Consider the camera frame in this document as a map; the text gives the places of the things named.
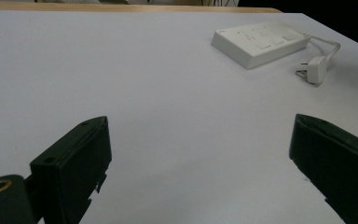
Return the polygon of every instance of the wooden surface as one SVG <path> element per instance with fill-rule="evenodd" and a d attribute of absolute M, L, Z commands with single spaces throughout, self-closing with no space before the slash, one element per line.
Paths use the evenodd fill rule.
<path fill-rule="evenodd" d="M 277 13 L 280 10 L 271 7 L 195 7 L 195 6 L 161 6 L 161 5 L 91 5 L 61 3 L 24 3 L 0 2 L 0 10 L 34 10 L 34 11 L 187 11 L 187 12 L 242 12 L 242 13 Z"/>

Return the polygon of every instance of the power strip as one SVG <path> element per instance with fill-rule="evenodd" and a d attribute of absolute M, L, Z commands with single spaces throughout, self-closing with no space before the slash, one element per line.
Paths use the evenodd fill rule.
<path fill-rule="evenodd" d="M 212 45 L 246 69 L 304 49 L 311 36 L 281 21 L 267 21 L 214 32 Z"/>

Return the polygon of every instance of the white plug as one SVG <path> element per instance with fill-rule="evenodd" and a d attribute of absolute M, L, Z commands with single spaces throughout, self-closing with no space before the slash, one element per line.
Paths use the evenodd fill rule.
<path fill-rule="evenodd" d="M 327 73 L 326 56 L 314 57 L 306 65 L 307 69 L 297 71 L 296 74 L 306 78 L 310 84 L 321 84 Z"/>

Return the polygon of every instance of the white tabletop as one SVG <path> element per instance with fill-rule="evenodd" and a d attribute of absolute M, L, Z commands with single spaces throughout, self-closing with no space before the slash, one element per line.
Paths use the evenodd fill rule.
<path fill-rule="evenodd" d="M 246 70 L 213 32 L 281 20 L 341 44 Z M 302 14 L 0 11 L 0 175 L 107 116 L 113 160 L 81 223 L 343 223 L 289 159 L 296 113 L 358 136 L 358 44 Z"/>

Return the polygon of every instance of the white cable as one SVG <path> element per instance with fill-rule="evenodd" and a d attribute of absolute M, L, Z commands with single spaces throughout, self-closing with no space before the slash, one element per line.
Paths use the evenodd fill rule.
<path fill-rule="evenodd" d="M 340 45 L 338 42 L 336 42 L 336 41 L 323 39 L 323 38 L 321 38 L 321 37 L 319 37 L 319 36 L 316 36 L 316 35 L 311 35 L 310 37 L 311 37 L 311 38 L 314 38 L 314 39 L 317 39 L 317 40 L 319 40 L 319 41 L 322 41 L 322 42 L 324 42 L 324 43 L 326 43 L 326 44 L 330 44 L 330 45 L 336 46 L 330 53 L 328 53 L 328 54 L 326 55 L 326 61 L 327 61 L 327 63 L 330 62 L 330 60 L 331 60 L 331 58 L 333 57 L 333 55 L 335 55 L 335 54 L 337 53 L 337 51 L 341 48 L 341 45 Z"/>
<path fill-rule="evenodd" d="M 341 45 L 336 41 L 327 40 L 316 35 L 311 35 L 310 37 L 335 46 L 327 55 L 313 57 L 306 63 L 307 69 L 296 71 L 298 76 L 305 78 L 309 83 L 319 85 L 324 81 L 324 77 L 327 73 L 327 65 L 331 61 L 333 55 L 335 55 L 341 48 Z"/>

